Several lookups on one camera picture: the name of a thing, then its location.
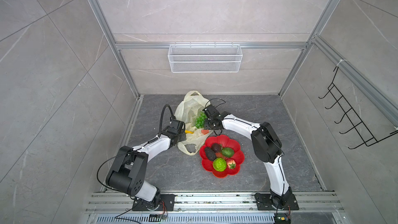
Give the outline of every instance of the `gray marble wall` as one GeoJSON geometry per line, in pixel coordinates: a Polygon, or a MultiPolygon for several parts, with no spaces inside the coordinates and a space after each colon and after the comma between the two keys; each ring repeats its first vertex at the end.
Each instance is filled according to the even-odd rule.
{"type": "Polygon", "coordinates": [[[99,0],[117,41],[306,41],[328,0],[99,0]]]}
{"type": "Polygon", "coordinates": [[[1,223],[76,223],[132,92],[87,0],[0,0],[0,19],[1,223]]]}
{"type": "MultiPolygon", "coordinates": [[[[306,42],[328,0],[99,0],[117,42],[306,42]]],[[[299,50],[244,50],[237,73],[172,73],[167,50],[123,50],[141,93],[276,94],[299,50]]]]}
{"type": "Polygon", "coordinates": [[[122,50],[143,94],[277,94],[300,49],[244,49],[237,73],[172,73],[167,49],[122,50]]]}
{"type": "MultiPolygon", "coordinates": [[[[362,140],[352,130],[347,117],[336,124],[344,112],[328,94],[335,65],[316,47],[306,57],[295,79],[283,97],[296,130],[315,163],[322,183],[327,190],[334,190],[348,213],[352,223],[396,223],[398,205],[398,136],[392,136],[370,147],[359,145],[362,140]]],[[[341,72],[335,84],[363,119],[374,136],[380,140],[395,130],[394,125],[370,100],[341,72]]],[[[349,109],[341,100],[345,111],[349,109]]],[[[354,123],[359,119],[349,113],[354,123]]],[[[361,124],[358,130],[363,137],[370,134],[361,124]]]]}
{"type": "Polygon", "coordinates": [[[397,0],[341,0],[321,36],[398,102],[397,0]]]}

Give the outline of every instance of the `black wire rack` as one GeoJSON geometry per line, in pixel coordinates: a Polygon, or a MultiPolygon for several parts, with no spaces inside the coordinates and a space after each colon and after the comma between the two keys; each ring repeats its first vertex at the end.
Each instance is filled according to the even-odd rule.
{"type": "Polygon", "coordinates": [[[325,97],[330,93],[330,94],[333,96],[333,98],[336,100],[336,102],[335,102],[331,107],[325,107],[325,109],[331,109],[331,108],[334,107],[336,104],[338,104],[338,105],[340,106],[340,108],[343,110],[344,114],[343,114],[343,116],[341,117],[341,119],[340,119],[339,122],[336,122],[336,121],[335,121],[336,124],[341,123],[342,120],[343,120],[343,118],[344,118],[344,116],[347,116],[347,118],[348,118],[348,120],[350,121],[352,127],[351,127],[349,130],[347,130],[346,132],[340,132],[340,134],[346,134],[347,132],[351,131],[352,129],[355,129],[355,131],[356,131],[356,132],[358,133],[358,135],[361,137],[361,140],[362,140],[362,143],[361,143],[361,144],[359,144],[359,145],[357,145],[357,146],[355,146],[355,147],[348,147],[348,148],[352,150],[352,149],[356,149],[356,148],[360,147],[361,145],[366,145],[366,146],[369,147],[369,146],[372,146],[372,145],[374,145],[374,144],[376,144],[376,143],[378,143],[378,142],[380,142],[380,141],[385,140],[386,138],[389,138],[389,137],[391,137],[391,136],[397,134],[397,133],[398,133],[398,130],[396,130],[396,131],[394,131],[394,132],[391,132],[387,137],[382,138],[382,139],[380,139],[380,140],[377,140],[377,139],[375,138],[375,136],[374,136],[373,133],[369,130],[369,128],[366,126],[366,124],[363,122],[363,120],[361,119],[361,117],[357,114],[357,112],[354,110],[354,108],[351,106],[351,104],[347,101],[347,99],[344,97],[344,95],[340,92],[340,90],[339,90],[339,89],[336,87],[336,85],[334,84],[334,79],[336,78],[336,74],[337,74],[337,71],[338,71],[338,70],[339,70],[338,67],[335,67],[334,70],[333,70],[333,72],[335,72],[335,71],[336,71],[336,72],[334,73],[333,80],[331,81],[331,84],[330,84],[329,87],[328,87],[328,92],[325,94],[324,97],[318,97],[318,98],[323,99],[323,98],[325,98],[325,97]],[[333,94],[333,92],[331,91],[333,88],[335,88],[335,89],[340,93],[340,95],[341,95],[340,97],[337,98],[337,97],[333,94]],[[348,109],[347,111],[345,111],[344,108],[341,106],[341,104],[340,104],[341,99],[344,99],[344,100],[346,101],[346,103],[348,104],[349,109],[348,109]],[[359,122],[358,122],[358,123],[354,124],[354,122],[353,122],[353,121],[351,120],[351,118],[348,116],[348,113],[349,113],[350,111],[354,112],[355,115],[358,117],[358,119],[359,119],[359,122]],[[362,124],[363,126],[365,126],[365,128],[368,130],[368,132],[369,132],[370,135],[371,135],[371,138],[368,139],[368,140],[366,140],[366,141],[365,141],[365,139],[362,137],[361,133],[360,133],[360,132],[358,131],[358,129],[357,129],[357,127],[358,127],[359,125],[361,125],[361,124],[362,124]]]}

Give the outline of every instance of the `red plastic bowl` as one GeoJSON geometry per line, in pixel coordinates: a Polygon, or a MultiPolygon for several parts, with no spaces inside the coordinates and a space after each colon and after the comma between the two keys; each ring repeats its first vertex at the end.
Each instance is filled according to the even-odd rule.
{"type": "Polygon", "coordinates": [[[202,158],[202,166],[208,171],[212,172],[215,177],[225,178],[228,175],[236,175],[240,171],[240,165],[245,161],[245,155],[240,150],[240,144],[233,139],[225,135],[220,135],[217,137],[209,137],[206,139],[205,145],[202,146],[199,150],[199,155],[202,158]],[[236,162],[235,169],[229,169],[228,167],[223,172],[218,172],[213,168],[213,162],[208,160],[205,154],[205,148],[211,147],[212,144],[218,143],[222,145],[222,147],[230,147],[234,150],[235,154],[231,157],[236,162]]]}

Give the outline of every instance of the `wire basket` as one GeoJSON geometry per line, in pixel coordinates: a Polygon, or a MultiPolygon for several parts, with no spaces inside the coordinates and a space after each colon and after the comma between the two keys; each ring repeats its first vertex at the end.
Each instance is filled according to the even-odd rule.
{"type": "Polygon", "coordinates": [[[173,73],[238,72],[242,50],[238,44],[174,44],[167,56],[173,73]]]}

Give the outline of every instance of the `metal grate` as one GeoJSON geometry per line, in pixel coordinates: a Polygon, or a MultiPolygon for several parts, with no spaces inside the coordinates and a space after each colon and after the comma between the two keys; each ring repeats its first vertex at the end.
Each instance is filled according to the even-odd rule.
{"type": "Polygon", "coordinates": [[[219,213],[219,214],[178,214],[169,213],[167,220],[161,220],[156,217],[149,217],[150,214],[124,214],[124,219],[115,219],[115,214],[99,214],[96,224],[116,224],[116,223],[136,223],[152,224],[210,224],[210,223],[231,223],[231,224],[254,224],[254,223],[274,223],[274,214],[272,213],[219,213]]]}
{"type": "Polygon", "coordinates": [[[237,44],[175,44],[167,56],[173,73],[238,72],[242,50],[237,44]]]}

